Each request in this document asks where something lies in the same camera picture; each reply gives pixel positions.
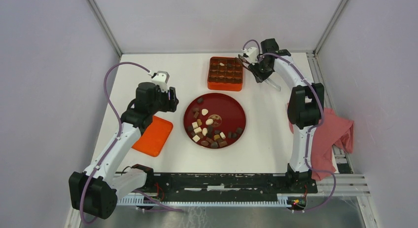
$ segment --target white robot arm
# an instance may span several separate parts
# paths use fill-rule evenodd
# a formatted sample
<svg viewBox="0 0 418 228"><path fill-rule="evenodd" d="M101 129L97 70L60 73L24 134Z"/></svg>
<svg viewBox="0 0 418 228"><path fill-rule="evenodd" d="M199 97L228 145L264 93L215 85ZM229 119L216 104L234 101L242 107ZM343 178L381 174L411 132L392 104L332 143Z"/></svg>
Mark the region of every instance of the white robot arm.
<svg viewBox="0 0 418 228"><path fill-rule="evenodd" d="M140 83L136 97L120 117L118 130L102 153L82 173L73 172L69 179L71 204L74 209L102 219L108 218L122 198L145 185L147 171L132 168L128 173L114 178L114 174L157 112L175 112L178 99L174 87L167 87L167 72L150 73L152 82Z"/></svg>
<svg viewBox="0 0 418 228"><path fill-rule="evenodd" d="M253 73L258 83L266 82L280 91L281 87L269 78L272 73L276 72L292 90L287 114L290 122L293 124L293 150L286 175L293 182L308 180L312 176L310 170L311 150L316 128L310 131L309 129L313 125L318 125L320 120L319 107L323 106L323 85L321 83L313 83L311 79L304 77L295 66L289 51L280 50L274 39L262 41L261 49L263 52L262 56L257 55L258 50L255 47L244 49L244 58L249 63L248 69ZM315 89L321 101L321 106L315 100L311 102L305 101L306 97L310 99L314 97L307 84L310 84ZM308 134L310 134L310 137L307 148Z"/></svg>

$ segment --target purple cable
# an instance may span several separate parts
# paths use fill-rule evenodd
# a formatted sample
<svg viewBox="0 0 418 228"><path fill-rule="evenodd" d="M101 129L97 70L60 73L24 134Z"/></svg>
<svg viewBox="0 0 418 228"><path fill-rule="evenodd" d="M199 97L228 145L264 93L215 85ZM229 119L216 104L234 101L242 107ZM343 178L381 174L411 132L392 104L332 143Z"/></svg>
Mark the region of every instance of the purple cable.
<svg viewBox="0 0 418 228"><path fill-rule="evenodd" d="M162 204L161 202L153 199L152 197L148 196L146 193L142 192L141 190L134 190L134 192L139 192L140 194L142 194L144 197L148 198L151 202L159 205L160 207L164 207L165 210L154 210L153 212L167 212L167 211L171 211L171 212L183 212L183 210L181 209L175 209L169 206L166 206L164 204Z"/></svg>
<svg viewBox="0 0 418 228"><path fill-rule="evenodd" d="M263 60L264 56L266 56L266 55L274 56L274 57L276 57L276 58L284 61L285 63L287 63L289 66L291 66L295 70L295 72L297 73L297 75L299 75L299 77L301 78L301 80L309 87L309 89L311 90L313 96L315 97L316 103L319 106L319 112L321 113L321 121L319 122L319 124L314 125L314 126L312 126L312 127L310 127L308 129L308 136L306 137L305 163L306 163L306 166L310 170L315 171L316 173L321 172L321 173L328 173L328 174L330 174L333 177L333 179L334 179L334 186L332 187L331 193L329 194L329 196L327 197L327 199L323 203L321 203L320 205L315 206L313 208L309 208L309 209L306 209L304 211L296 211L296 212L303 213L303 212L308 212L308 211L316 210L317 208L320 208L320 207L322 207L323 205L325 205L325 204L327 204L329 202L329 200L331 199L332 195L334 194L335 188L337 186L337 178L335 177L335 174L334 173L332 173L331 171L328 171L328 170L317 170L317 169L312 168L309 165L308 159L307 159L308 158L308 150L309 150L309 139L311 138L310 132L312 131L312 129L317 128L317 127L321 126L324 123L324 121L325 121L324 110L322 108L321 102L320 102L319 97L316 94L314 88L311 86L311 84L308 81L305 80L305 78L303 77L302 73L298 70L298 68L294 64L292 64L287 59L285 59L285 58L283 58L283 57L281 57L281 56L279 56L277 54L273 54L273 53L264 53L259 58L258 63L260 63L261 60Z"/></svg>
<svg viewBox="0 0 418 228"><path fill-rule="evenodd" d="M243 46L243 50L245 49L246 45L248 43L250 43L251 41L255 42L257 44L257 48L258 48L258 54L261 54L261 49L260 49L260 44L258 43L258 41L254 40L254 39L250 39L249 41L247 41L244 46Z"/></svg>
<svg viewBox="0 0 418 228"><path fill-rule="evenodd" d="M120 120L119 114L117 113L115 106L113 106L112 102L110 101L110 97L109 97L109 93L107 92L107 78L109 77L109 74L112 70L114 70L116 67L120 66L120 65L124 65L124 64L132 64L135 65L137 67L140 67L142 69L144 69L145 71L147 71L148 73L150 72L146 67L133 63L133 62L122 62L122 63L118 63L113 65L106 73L106 75L104 76L104 82L103 82L103 88L104 88L104 95L106 96L107 102L109 103L110 107L112 108L113 112L115 113L117 119L118 119L118 124L119 124L119 129L118 129L118 133L116 138L113 140L112 144L110 144L109 148L104 152L103 156L99 159L99 161L97 162L97 165L100 166L103 162L103 160L106 158L106 156L109 154L109 152L112 150L113 146L116 144L116 142L118 141L117 138L120 136L120 134L122 133L122 122ZM81 221L84 224L91 224L93 223L97 217L93 218L91 221L87 221L86 218L84 217L84 198L86 197L86 192L87 192L87 187L90 184L94 174L96 173L97 168L95 167L92 171L92 173L90 174L89 178L86 181L86 184L84 185L83 188L83 192L81 193L81 199L80 199L80 217L81 217Z"/></svg>

